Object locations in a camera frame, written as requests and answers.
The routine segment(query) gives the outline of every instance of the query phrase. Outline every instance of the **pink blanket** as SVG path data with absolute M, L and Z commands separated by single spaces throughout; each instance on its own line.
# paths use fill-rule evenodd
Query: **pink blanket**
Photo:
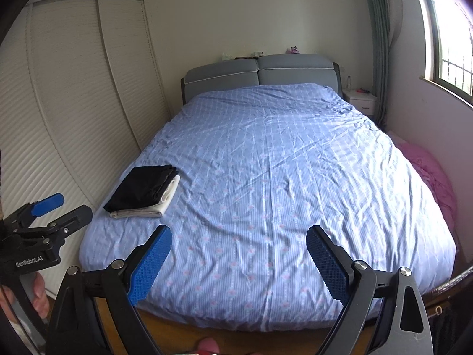
M 390 136 L 396 147 L 411 162 L 414 169 L 431 190 L 442 211 L 448 229 L 453 232 L 456 219 L 456 197 L 448 176 L 428 151 L 395 135 L 391 134 Z

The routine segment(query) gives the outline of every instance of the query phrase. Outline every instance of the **blue gripper pad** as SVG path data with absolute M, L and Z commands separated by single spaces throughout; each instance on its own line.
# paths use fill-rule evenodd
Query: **blue gripper pad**
M 40 217 L 51 212 L 53 209 L 59 208 L 64 204 L 64 196 L 60 193 L 55 193 L 52 196 L 42 199 L 33 204 L 31 215 Z
M 354 277 L 352 259 L 341 247 L 332 243 L 320 226 L 313 226 L 307 231 L 306 244 L 330 295 L 346 306 Z
M 172 242 L 173 235 L 169 227 L 160 225 L 146 243 L 141 246 L 143 249 L 148 249 L 129 276 L 128 298 L 132 305 L 136 306 L 138 301 L 145 299 L 148 295 L 171 250 Z

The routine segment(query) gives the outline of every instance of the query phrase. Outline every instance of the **window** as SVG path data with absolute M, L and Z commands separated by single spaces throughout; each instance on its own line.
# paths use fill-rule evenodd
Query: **window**
M 473 104 L 473 25 L 455 0 L 427 0 L 434 37 L 434 81 Z

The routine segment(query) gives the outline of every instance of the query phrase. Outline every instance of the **wooden floor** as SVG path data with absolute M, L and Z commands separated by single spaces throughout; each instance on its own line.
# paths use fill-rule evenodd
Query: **wooden floor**
M 126 355 L 105 299 L 97 299 L 97 304 L 114 354 Z M 314 355 L 328 332 L 328 330 L 305 330 L 262 333 L 213 330 L 160 319 L 147 312 L 140 314 L 153 339 L 166 355 L 190 351 L 200 339 L 206 337 L 217 340 L 223 354 L 245 355 L 250 352 L 261 352 L 263 355 Z M 352 355 L 365 353 L 372 332 L 372 327 L 362 332 Z

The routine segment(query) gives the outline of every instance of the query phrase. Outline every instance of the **bed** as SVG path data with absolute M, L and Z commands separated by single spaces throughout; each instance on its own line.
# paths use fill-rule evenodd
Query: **bed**
M 160 219 L 98 210 L 80 249 L 85 270 L 127 257 L 165 224 L 173 247 L 138 306 L 259 331 L 328 327 L 340 313 L 306 250 L 314 224 L 375 269 L 411 268 L 421 293 L 449 279 L 456 248 L 429 188 L 341 99 L 333 63 L 288 56 L 186 75 L 187 104 L 115 186 L 133 167 L 172 164 L 181 182 L 170 208 Z

